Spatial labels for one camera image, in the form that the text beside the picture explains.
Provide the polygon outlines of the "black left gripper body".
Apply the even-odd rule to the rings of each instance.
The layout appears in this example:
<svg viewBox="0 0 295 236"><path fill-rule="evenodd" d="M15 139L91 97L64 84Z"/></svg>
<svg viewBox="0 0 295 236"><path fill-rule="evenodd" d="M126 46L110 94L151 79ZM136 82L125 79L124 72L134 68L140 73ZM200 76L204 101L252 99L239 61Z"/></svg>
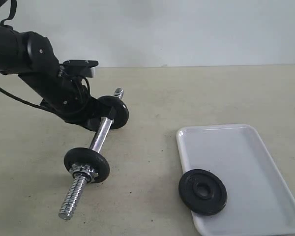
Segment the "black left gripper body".
<svg viewBox="0 0 295 236"><path fill-rule="evenodd" d="M87 103L91 95L89 84L82 84L82 79L86 77L67 75L62 64L43 72L26 72L18 76L43 98L41 105L60 118L87 117Z"/></svg>

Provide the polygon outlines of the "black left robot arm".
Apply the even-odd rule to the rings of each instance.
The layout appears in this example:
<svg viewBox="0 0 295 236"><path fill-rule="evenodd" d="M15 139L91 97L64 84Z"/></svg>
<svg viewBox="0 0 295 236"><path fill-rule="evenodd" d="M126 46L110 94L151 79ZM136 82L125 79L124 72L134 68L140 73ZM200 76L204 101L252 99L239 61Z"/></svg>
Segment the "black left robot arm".
<svg viewBox="0 0 295 236"><path fill-rule="evenodd" d="M12 99L55 114L63 121L97 131L103 117L114 119L116 109L93 98L89 84L96 60L67 60L60 63L47 37L35 32L17 32L0 26L0 74L16 74L41 98L35 105L4 89Z"/></svg>

